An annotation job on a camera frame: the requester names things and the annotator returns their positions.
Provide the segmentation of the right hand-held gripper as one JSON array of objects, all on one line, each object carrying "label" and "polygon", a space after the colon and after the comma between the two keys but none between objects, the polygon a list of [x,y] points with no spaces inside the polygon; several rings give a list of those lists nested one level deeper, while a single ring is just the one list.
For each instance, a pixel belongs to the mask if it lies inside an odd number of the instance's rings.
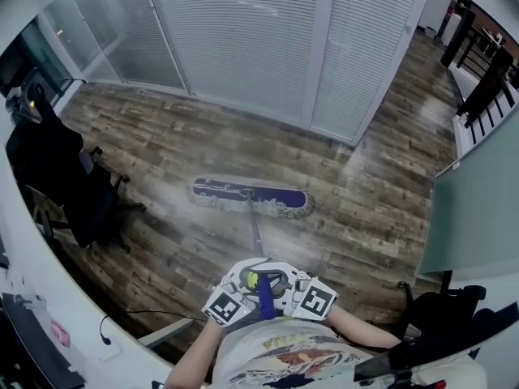
[{"label": "right hand-held gripper", "polygon": [[299,270],[285,262],[271,262],[270,278],[293,287],[274,289],[274,306],[285,315],[311,321],[324,321],[337,293],[317,276],[299,276]]}]

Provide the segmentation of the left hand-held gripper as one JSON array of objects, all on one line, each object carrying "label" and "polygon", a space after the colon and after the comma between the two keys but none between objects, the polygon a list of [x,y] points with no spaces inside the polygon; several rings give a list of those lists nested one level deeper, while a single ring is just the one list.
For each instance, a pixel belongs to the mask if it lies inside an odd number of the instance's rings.
[{"label": "left hand-held gripper", "polygon": [[201,312],[220,327],[229,327],[251,314],[260,298],[256,293],[241,290],[258,288],[259,275],[253,269],[269,261],[269,258],[251,258],[235,263],[213,289]]}]

